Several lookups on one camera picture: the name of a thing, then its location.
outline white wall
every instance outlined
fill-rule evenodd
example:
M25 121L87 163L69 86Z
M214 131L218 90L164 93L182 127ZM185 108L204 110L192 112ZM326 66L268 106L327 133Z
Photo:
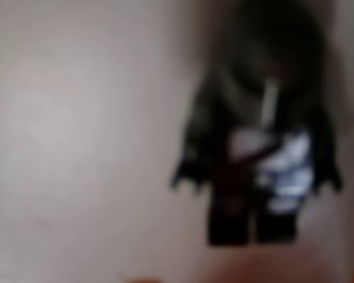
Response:
M210 249L208 196L168 190L208 5L0 1L0 283L349 281L354 124L346 193L311 200L295 246ZM354 114L354 0L335 22Z

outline blurry figure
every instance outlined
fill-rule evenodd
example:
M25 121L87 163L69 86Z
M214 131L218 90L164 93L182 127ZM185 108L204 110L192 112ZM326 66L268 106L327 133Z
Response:
M309 191L326 181L341 189L323 105L326 53L318 24L297 1L233 7L172 184L211 183L211 244L246 243L253 210L259 242L292 241Z

